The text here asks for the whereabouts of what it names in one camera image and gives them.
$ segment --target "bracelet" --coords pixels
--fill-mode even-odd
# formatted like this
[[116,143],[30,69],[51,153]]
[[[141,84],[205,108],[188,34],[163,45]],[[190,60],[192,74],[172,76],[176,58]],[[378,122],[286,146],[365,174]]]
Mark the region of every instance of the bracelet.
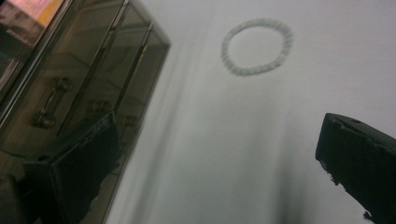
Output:
[[[283,41],[283,49],[277,56],[277,58],[272,61],[271,63],[266,63],[258,66],[253,67],[239,67],[236,65],[230,58],[228,53],[228,49],[230,46],[231,39],[239,34],[240,32],[251,28],[251,27],[267,27],[272,28],[276,31],[279,31],[282,36],[284,37]],[[225,66],[234,74],[239,76],[251,76],[257,75],[260,73],[266,73],[268,71],[274,70],[278,68],[285,60],[286,57],[289,55],[292,46],[292,32],[288,25],[271,19],[257,19],[252,21],[243,22],[236,27],[234,27],[225,37],[222,43],[221,49],[221,58],[225,64]]]

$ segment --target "drawer handle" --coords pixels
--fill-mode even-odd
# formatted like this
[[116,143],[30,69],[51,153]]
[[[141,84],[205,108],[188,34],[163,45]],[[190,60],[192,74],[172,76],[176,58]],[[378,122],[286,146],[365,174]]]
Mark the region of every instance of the drawer handle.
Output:
[[134,127],[137,124],[137,117],[128,115],[123,119],[122,123],[125,127]]
[[59,103],[62,101],[64,94],[72,87],[72,81],[68,77],[56,78],[49,98],[46,100],[44,106],[34,113],[31,118],[31,123],[35,127],[49,129],[56,123],[54,116]]
[[110,112],[112,109],[113,106],[107,100],[90,101],[85,118],[93,119],[99,115],[102,115],[105,112]]

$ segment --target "white surface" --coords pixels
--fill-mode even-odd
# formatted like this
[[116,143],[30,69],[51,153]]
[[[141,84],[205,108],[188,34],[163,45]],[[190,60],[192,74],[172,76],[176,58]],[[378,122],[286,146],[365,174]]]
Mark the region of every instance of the white surface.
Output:
[[[293,224],[368,223],[315,149],[326,112],[396,136],[396,1],[144,3],[172,47],[108,223],[277,224],[279,215]],[[221,41],[262,17],[290,26],[291,54],[267,74],[236,77],[221,61]],[[236,61],[275,56],[281,42],[256,35],[235,37]]]

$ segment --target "black plastic piece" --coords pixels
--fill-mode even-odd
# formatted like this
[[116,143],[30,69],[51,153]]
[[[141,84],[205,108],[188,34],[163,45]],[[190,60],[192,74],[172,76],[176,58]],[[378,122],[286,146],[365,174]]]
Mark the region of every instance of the black plastic piece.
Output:
[[326,114],[316,159],[377,224],[396,223],[396,139],[356,119]]
[[43,223],[77,224],[120,158],[112,112],[84,120],[23,163]]
[[12,175],[0,175],[0,223],[28,223],[17,182]]

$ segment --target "white table surface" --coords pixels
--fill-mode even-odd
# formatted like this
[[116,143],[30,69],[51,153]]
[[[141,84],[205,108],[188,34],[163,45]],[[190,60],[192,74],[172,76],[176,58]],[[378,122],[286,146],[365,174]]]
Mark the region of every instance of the white table surface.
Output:
[[[144,4],[172,46],[107,223],[369,223],[315,150],[327,112],[396,137],[396,1]],[[237,77],[221,42],[256,18],[288,24],[293,48],[276,70]],[[281,40],[251,29],[230,53],[270,62]]]

